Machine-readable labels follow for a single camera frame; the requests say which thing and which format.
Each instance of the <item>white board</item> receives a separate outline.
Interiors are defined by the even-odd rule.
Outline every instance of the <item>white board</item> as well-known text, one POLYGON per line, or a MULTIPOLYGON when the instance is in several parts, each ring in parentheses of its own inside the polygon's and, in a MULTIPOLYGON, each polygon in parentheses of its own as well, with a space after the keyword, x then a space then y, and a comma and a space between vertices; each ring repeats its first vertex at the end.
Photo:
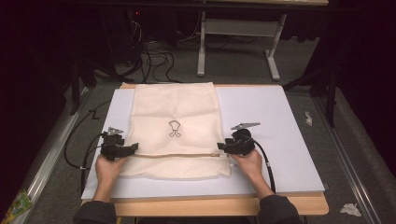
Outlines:
MULTIPOLYGON (((231 137, 231 127, 241 122, 260 122, 249 128, 252 137, 264 148, 271 163, 277 193, 324 191, 280 86, 216 87, 219 97, 224 137, 231 137)), ((108 127, 129 132, 134 89, 115 90, 103 131, 108 127)), ((97 149, 95 159, 100 152, 97 149)), ((269 183, 266 167, 264 178, 269 183)), ((94 166, 90 170, 82 199, 92 199, 97 186, 94 166)), ((202 197, 254 194, 237 166, 230 177, 206 180, 154 180, 143 177, 119 178, 112 192, 114 199, 157 199, 166 197, 202 197)))

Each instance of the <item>metal floor strip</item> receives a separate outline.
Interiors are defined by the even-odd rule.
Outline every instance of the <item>metal floor strip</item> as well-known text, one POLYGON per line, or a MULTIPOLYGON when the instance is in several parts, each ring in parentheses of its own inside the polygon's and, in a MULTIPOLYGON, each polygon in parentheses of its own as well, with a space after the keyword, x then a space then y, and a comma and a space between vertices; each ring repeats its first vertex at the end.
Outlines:
POLYGON ((321 118, 323 119, 326 127, 329 131, 330 136, 335 144, 336 153, 338 159, 341 162, 341 167, 344 170, 346 178, 349 182, 350 187, 352 188, 353 193, 358 201, 359 207, 369 224, 381 224, 381 220, 378 217, 378 214, 375 211, 373 204, 367 194, 366 188, 361 183, 355 168, 353 167, 347 152, 341 143, 340 138, 338 137, 337 131, 329 124, 326 119, 326 110, 323 103, 320 101, 318 97, 312 97, 312 102, 314 103, 315 107, 317 108, 321 118))
POLYGON ((91 95, 92 91, 90 91, 88 88, 84 88, 84 90, 81 93, 80 97, 80 107, 76 114, 74 116, 70 116, 68 121, 66 122, 64 126, 64 131, 57 136, 57 141, 50 146, 49 153, 47 154, 46 159, 44 159, 43 163, 41 164, 39 170, 37 171, 37 174, 35 175, 35 179, 33 180, 32 184, 30 185, 29 189, 27 190, 27 193, 29 195, 29 198, 31 199, 33 205, 32 207, 27 210, 26 212, 22 213, 20 216, 16 217, 14 220, 12 220, 10 223, 11 224, 22 224, 24 223, 27 218, 29 217, 30 213, 33 211, 35 208, 35 203, 37 202, 38 198, 40 197, 41 192, 43 191, 44 187, 46 186, 47 181, 50 178, 50 174, 55 167, 55 164, 57 160, 59 159, 59 156, 64 148, 64 143, 67 139, 67 136, 70 134, 72 131, 78 117, 79 117, 79 112, 80 109, 83 108, 85 105, 89 95, 91 95))

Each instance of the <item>gray carpet floor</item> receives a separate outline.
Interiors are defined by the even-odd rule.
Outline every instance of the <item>gray carpet floor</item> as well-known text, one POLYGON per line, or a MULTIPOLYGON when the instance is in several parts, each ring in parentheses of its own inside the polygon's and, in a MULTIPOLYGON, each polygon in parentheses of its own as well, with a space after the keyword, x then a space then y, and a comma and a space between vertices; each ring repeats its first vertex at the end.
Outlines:
MULTIPOLYGON (((229 43, 221 49, 219 46, 223 45, 224 40, 218 38, 209 40, 210 48, 206 49, 204 77, 196 76, 198 45, 195 40, 180 43, 177 48, 152 43, 148 49, 150 49, 149 52, 169 51, 173 53, 175 64, 168 76, 174 80, 182 82, 212 81, 215 84, 283 85, 303 74, 317 44, 317 41, 299 43, 294 38, 281 40, 275 56, 281 80, 274 82, 270 78, 268 64, 263 55, 265 46, 269 46, 269 39, 252 41, 252 37, 232 37, 229 43)), ((143 58, 146 62, 147 56, 143 55, 143 58)), ((159 57, 153 58, 151 63, 161 63, 162 60, 159 57)), ((148 82, 166 81, 165 72, 169 66, 170 63, 158 67, 155 71, 151 70, 148 82)), ((127 68, 123 64, 118 64, 118 69, 121 72, 127 68)), ((133 77, 136 82, 143 80, 141 71, 129 77, 133 77)), ((97 87, 91 91, 87 103, 80 110, 81 116, 85 115, 89 109, 110 100, 113 91, 119 86, 120 83, 117 81, 98 79, 97 87)), ((340 213, 344 204, 357 203, 358 199, 343 169, 326 120, 322 118, 322 112, 315 104, 315 99, 309 96, 307 87, 294 88, 287 92, 287 96, 320 178, 323 184, 329 186, 325 191, 330 207, 329 214, 308 217, 308 223, 379 223, 370 222, 366 220, 365 216, 354 217, 340 213), (308 111, 313 118, 312 127, 305 123, 305 111, 308 111)), ((369 136, 348 107, 347 101, 339 90, 336 101, 334 130, 340 136, 342 145, 345 146, 347 155, 367 190, 380 221, 396 223, 394 214, 396 211, 395 178, 379 157, 369 136)), ((102 130, 108 106, 109 104, 104 105, 97 110, 96 117, 100 119, 85 120, 73 135, 67 151, 70 161, 76 164, 82 162, 89 141, 102 130)), ((63 119, 60 118, 52 132, 56 135, 62 128, 63 119)), ((35 172, 46 155, 46 150, 43 148, 35 159, 31 173, 26 177, 26 186, 31 184, 35 172)), ((72 223, 72 217, 80 206, 79 175, 80 170, 67 165, 61 155, 26 223, 72 223)), ((122 223, 131 222, 130 218, 124 218, 122 221, 122 223)))

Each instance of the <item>beige cloth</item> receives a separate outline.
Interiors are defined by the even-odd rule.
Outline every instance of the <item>beige cloth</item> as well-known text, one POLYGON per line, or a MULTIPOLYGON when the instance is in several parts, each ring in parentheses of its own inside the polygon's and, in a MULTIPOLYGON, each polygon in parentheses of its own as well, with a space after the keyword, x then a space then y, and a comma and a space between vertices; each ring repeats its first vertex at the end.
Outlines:
POLYGON ((120 175, 194 179, 231 174, 213 83, 137 85, 125 144, 139 143, 120 175))

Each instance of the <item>person's right hand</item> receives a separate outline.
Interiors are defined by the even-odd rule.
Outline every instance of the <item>person's right hand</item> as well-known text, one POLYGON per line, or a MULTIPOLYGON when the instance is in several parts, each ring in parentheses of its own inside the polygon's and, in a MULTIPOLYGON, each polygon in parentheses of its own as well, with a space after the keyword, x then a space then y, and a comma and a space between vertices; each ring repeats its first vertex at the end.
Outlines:
POLYGON ((262 155, 256 149, 253 149, 246 157, 232 154, 230 156, 238 162, 239 168, 249 179, 262 176, 262 155))

